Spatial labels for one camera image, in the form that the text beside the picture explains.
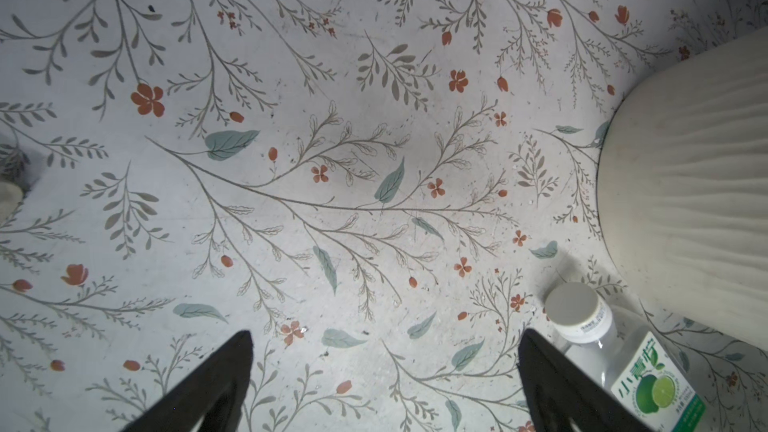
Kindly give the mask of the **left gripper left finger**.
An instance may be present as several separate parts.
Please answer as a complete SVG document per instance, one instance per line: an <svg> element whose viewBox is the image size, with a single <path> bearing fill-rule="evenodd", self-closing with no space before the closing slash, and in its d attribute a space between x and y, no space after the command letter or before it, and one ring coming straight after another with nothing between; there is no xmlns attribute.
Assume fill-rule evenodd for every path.
<svg viewBox="0 0 768 432"><path fill-rule="evenodd" d="M252 335L247 330L239 331L125 429L235 431L242 417L252 364Z"/></svg>

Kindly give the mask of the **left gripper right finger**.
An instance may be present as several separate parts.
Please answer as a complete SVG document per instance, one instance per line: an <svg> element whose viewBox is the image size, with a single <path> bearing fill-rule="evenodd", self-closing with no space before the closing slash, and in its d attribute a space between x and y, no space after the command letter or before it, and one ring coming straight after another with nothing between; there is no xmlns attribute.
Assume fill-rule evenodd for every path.
<svg viewBox="0 0 768 432"><path fill-rule="evenodd" d="M622 407L534 329L518 347L523 391L537 431L646 431Z"/></svg>

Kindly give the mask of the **green label small bottle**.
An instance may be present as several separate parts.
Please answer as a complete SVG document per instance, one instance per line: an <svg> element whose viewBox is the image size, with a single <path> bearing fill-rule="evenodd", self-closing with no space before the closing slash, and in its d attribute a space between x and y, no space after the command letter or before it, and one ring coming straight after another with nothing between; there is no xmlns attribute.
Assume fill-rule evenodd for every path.
<svg viewBox="0 0 768 432"><path fill-rule="evenodd" d="M704 429L706 404L636 313L576 282L552 289L544 311L555 347L651 430Z"/></svg>

